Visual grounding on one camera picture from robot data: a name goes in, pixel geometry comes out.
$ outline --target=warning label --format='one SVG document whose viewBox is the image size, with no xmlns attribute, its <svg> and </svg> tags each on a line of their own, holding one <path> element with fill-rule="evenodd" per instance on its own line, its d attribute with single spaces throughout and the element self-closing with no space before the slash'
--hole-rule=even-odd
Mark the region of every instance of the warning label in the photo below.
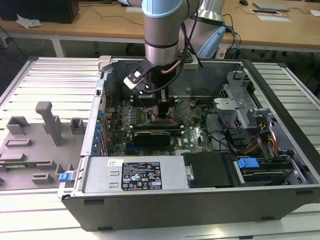
<svg viewBox="0 0 320 240">
<path fill-rule="evenodd" d="M 124 191 L 162 189 L 160 162 L 124 162 L 121 188 Z"/>
</svg>

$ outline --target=laptop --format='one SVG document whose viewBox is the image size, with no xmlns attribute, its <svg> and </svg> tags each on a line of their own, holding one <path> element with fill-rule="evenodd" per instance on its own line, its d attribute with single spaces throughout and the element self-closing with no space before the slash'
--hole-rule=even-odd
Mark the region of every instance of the laptop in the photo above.
<svg viewBox="0 0 320 240">
<path fill-rule="evenodd" d="M 276 11 L 284 11 L 287 12 L 290 9 L 284 6 L 281 3 L 267 3 L 267 2 L 253 2 L 258 9 L 261 10 L 276 10 Z"/>
</svg>

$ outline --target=blue wire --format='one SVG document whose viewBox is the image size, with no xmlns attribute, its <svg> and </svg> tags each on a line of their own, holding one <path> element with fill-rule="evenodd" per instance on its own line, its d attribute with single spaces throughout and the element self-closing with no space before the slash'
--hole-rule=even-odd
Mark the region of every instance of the blue wire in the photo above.
<svg viewBox="0 0 320 240">
<path fill-rule="evenodd" d="M 228 26 L 226 24 L 224 24 L 224 26 L 233 34 L 233 36 L 235 37 L 236 39 L 236 49 L 235 49 L 235 52 L 232 56 L 232 59 L 234 59 L 236 57 L 236 54 L 237 54 L 237 51 L 239 50 L 239 47 L 240 47 L 240 41 L 238 39 L 238 33 L 235 32 L 235 30 L 231 27 L 231 26 Z"/>
</svg>

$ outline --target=floor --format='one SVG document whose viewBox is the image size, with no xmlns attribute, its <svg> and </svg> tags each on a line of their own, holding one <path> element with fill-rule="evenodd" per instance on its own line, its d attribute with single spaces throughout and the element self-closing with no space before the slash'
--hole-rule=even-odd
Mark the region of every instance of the floor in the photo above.
<svg viewBox="0 0 320 240">
<path fill-rule="evenodd" d="M 55 57 L 55 51 L 50 40 L 42 39 L 18 39 L 14 41 L 20 49 L 28 56 L 39 57 Z M 0 52 L 0 94 L 4 92 L 12 79 L 19 72 L 25 58 L 22 56 L 14 42 L 8 40 L 8 48 Z M 99 42 L 99 53 L 95 52 L 93 42 L 89 41 L 63 41 L 62 45 L 66 55 L 70 58 L 96 58 L 101 55 L 126 56 L 126 43 L 108 43 Z M 131 56 L 144 56 L 144 45 L 133 44 L 130 48 Z M 231 58 L 234 54 L 234 49 L 227 53 L 226 59 Z M 266 62 L 267 52 L 263 50 L 251 51 L 249 49 L 241 49 L 237 59 L 248 59 L 252 62 Z M 315 91 L 320 83 L 313 75 L 316 65 L 319 67 L 320 55 L 311 53 L 287 52 L 286 56 L 282 52 L 277 52 L 270 60 L 271 63 L 285 63 L 292 72 L 303 82 L 306 83 L 309 79 L 308 88 Z"/>
</svg>

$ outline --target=computer mouse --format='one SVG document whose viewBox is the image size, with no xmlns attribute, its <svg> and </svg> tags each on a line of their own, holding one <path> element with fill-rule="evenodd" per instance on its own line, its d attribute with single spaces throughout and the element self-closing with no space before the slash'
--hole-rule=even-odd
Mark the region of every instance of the computer mouse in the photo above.
<svg viewBox="0 0 320 240">
<path fill-rule="evenodd" d="M 249 4 L 247 0 L 240 0 L 239 3 L 245 6 L 248 6 Z"/>
</svg>

